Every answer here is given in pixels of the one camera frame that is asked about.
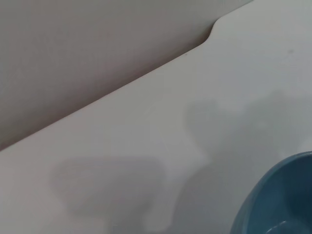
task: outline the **gray wall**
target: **gray wall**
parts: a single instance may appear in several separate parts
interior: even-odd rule
[[[2,0],[0,149],[196,47],[247,2]]]

